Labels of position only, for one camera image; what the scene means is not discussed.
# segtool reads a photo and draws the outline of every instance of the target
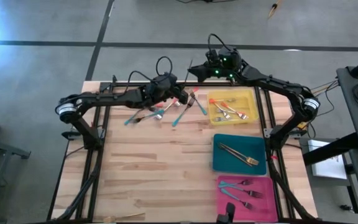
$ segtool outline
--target pink tray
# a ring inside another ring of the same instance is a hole
[[[234,196],[238,197],[243,202],[249,202],[253,206],[253,210],[248,210],[242,203],[231,198],[230,196],[222,193],[218,187],[221,181],[226,183],[239,183],[243,180],[253,180],[251,185],[237,184],[236,187],[240,187],[244,190],[255,190],[263,193],[263,198],[253,198],[245,192],[225,187],[225,189]],[[216,184],[217,193],[217,211],[218,214],[226,213],[226,205],[228,202],[233,203],[236,206],[236,212],[234,214],[235,220],[247,220],[255,222],[277,222],[277,212],[274,200],[273,182],[269,177],[250,177],[250,176],[219,176]]]

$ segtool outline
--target table leg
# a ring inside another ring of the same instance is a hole
[[[349,134],[326,146],[303,154],[303,161],[306,166],[309,166],[331,157],[344,154],[350,149],[358,149],[358,137],[356,133]]]

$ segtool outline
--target teal tray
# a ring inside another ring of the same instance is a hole
[[[223,143],[245,156],[258,160],[259,165],[248,166],[232,154],[220,149],[218,143]],[[213,147],[212,168],[215,171],[235,174],[266,175],[265,140],[263,138],[215,134]]]

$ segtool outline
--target yellow tray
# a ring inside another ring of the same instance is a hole
[[[252,123],[259,118],[255,105],[253,90],[211,91],[208,93],[208,102],[210,99],[224,100],[217,102],[218,106],[220,106],[222,109],[229,110],[221,105],[222,102],[225,102],[225,104],[231,108],[240,113],[245,113],[248,116],[247,119],[240,119],[237,114],[228,113],[228,115],[231,117],[231,121],[226,120],[223,116],[223,113],[218,112],[218,107],[216,107],[213,103],[208,103],[209,120],[211,121],[212,125]],[[215,118],[223,118],[224,121],[215,121]]]

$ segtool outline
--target wood grain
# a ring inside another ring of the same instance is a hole
[[[85,82],[83,91],[96,91],[98,88],[99,82]],[[233,89],[205,87],[200,88],[196,95],[206,108],[209,91]],[[288,100],[277,94],[271,97],[277,123],[282,123],[291,113]],[[172,122],[182,109],[169,109],[161,121],[148,119],[125,126],[124,121],[135,110],[123,106],[111,108],[94,221],[141,212],[145,212],[145,215],[120,222],[216,221],[215,181],[219,173],[211,169],[213,135],[262,136],[260,123],[258,120],[252,124],[212,126],[208,116],[194,106],[173,128]],[[90,123],[93,115],[94,109],[89,110],[84,118]],[[71,142],[68,152],[81,145],[81,141]],[[283,156],[291,190],[307,211],[316,215],[300,150],[284,147]],[[52,218],[61,215],[78,193],[85,158],[86,151],[83,150],[65,161]],[[280,198],[284,208],[285,197],[282,193]],[[87,202],[88,197],[84,213],[88,211]]]

